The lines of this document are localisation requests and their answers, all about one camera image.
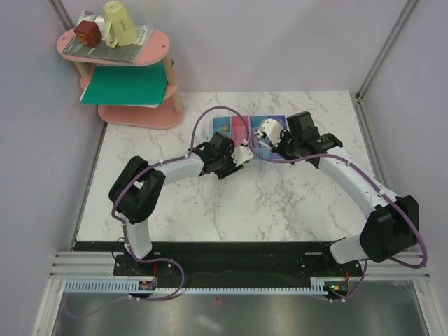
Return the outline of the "light blue drawer bin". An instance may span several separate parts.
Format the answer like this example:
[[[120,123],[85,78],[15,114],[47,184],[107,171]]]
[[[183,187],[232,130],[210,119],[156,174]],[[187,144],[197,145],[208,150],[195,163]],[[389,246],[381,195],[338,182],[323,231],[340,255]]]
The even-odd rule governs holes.
[[[253,136],[258,130],[262,122],[267,119],[266,115],[250,115],[249,116],[249,127],[251,131],[251,136]],[[268,147],[259,144],[259,138],[253,140],[254,151],[263,156],[264,158],[270,158],[270,149]]]

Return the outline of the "pink drawer bin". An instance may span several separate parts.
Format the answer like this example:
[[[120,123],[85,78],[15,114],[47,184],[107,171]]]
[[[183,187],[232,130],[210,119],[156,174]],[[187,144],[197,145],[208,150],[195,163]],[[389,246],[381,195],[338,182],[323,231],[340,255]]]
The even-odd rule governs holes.
[[[247,127],[250,125],[249,116],[243,115],[241,118],[237,115],[231,117],[231,137],[235,146],[240,146],[247,140]]]

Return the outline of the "purple drawer bin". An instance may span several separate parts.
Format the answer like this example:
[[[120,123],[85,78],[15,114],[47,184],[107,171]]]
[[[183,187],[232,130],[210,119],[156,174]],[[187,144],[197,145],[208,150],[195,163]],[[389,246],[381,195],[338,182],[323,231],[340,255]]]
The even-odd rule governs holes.
[[[285,115],[268,115],[268,118],[277,121],[284,129],[289,130]]]

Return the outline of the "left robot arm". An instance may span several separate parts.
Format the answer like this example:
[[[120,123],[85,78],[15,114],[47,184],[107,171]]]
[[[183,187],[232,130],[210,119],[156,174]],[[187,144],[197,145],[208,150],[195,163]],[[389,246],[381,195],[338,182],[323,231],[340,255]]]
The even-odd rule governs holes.
[[[224,179],[238,172],[252,158],[246,144],[236,146],[230,137],[220,132],[210,141],[193,146],[177,157],[149,162],[134,156],[108,193],[113,203],[111,215],[122,223],[125,248],[131,254],[129,267],[138,275],[146,275],[153,269],[148,219],[165,186],[206,174]]]

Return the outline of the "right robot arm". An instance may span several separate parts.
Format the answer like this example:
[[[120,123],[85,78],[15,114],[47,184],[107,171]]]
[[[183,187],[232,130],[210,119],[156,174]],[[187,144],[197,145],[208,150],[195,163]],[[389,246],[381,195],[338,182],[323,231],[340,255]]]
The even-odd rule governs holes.
[[[360,234],[332,243],[321,257],[326,274],[337,275],[355,260],[382,263],[418,243],[419,205],[412,196],[400,197],[362,171],[334,134],[320,134],[309,112],[286,120],[288,128],[273,119],[260,126],[272,151],[288,162],[310,162],[334,180],[366,218]]]

